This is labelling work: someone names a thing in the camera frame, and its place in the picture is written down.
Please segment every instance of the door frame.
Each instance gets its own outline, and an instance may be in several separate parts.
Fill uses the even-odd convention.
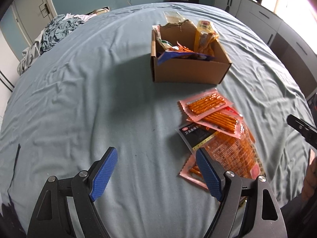
[[[46,0],[46,3],[48,5],[48,8],[50,10],[50,14],[48,14],[50,20],[52,20],[54,17],[57,16],[57,13],[56,13],[56,10],[55,10],[55,7],[53,5],[53,2],[52,0]],[[19,14],[17,13],[17,10],[16,10],[16,5],[15,5],[15,1],[12,2],[11,4],[11,9],[12,9],[12,12],[13,12],[13,15],[15,17],[15,20],[17,21],[17,24],[19,26],[19,29],[20,29],[20,32],[22,34],[22,36],[24,37],[25,41],[28,43],[29,46],[31,46],[33,43],[34,43],[34,40],[31,40],[22,24],[22,21],[19,17]]]

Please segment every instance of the yellow snack package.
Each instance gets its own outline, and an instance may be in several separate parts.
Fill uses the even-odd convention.
[[[194,52],[215,56],[210,44],[219,37],[212,22],[200,20],[195,34]]]

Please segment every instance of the window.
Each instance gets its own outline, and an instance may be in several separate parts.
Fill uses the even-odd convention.
[[[261,5],[283,19],[317,54],[317,21],[307,0],[262,0]]]

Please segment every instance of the pink snack package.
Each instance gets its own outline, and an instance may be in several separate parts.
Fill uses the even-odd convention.
[[[201,120],[197,121],[196,123],[201,124],[205,127],[217,130],[219,132],[223,132],[229,136],[235,137],[237,139],[240,139],[241,137],[241,127],[243,122],[243,116],[241,114],[234,113],[235,110],[231,109],[231,107],[226,107],[224,109],[221,109],[217,111],[215,116],[213,116],[214,113],[202,118]],[[229,118],[230,120],[235,119],[236,123],[232,122],[226,122],[226,118]]]
[[[195,183],[205,190],[208,190],[207,185],[203,178],[200,176],[190,172],[190,170],[196,165],[196,158],[193,154],[189,157],[187,162],[185,163],[184,167],[180,171],[180,176],[182,176],[184,179],[187,179],[188,181]]]
[[[205,116],[231,106],[233,103],[222,96],[216,88],[203,93],[180,100],[184,112],[197,122]]]

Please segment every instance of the pile of clothes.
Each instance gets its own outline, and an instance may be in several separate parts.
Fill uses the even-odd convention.
[[[17,68],[18,74],[21,75],[25,72],[44,52],[52,49],[55,44],[94,16],[96,14],[72,15],[67,13],[66,16],[61,14],[53,18],[34,40],[33,45],[23,50],[23,58]]]

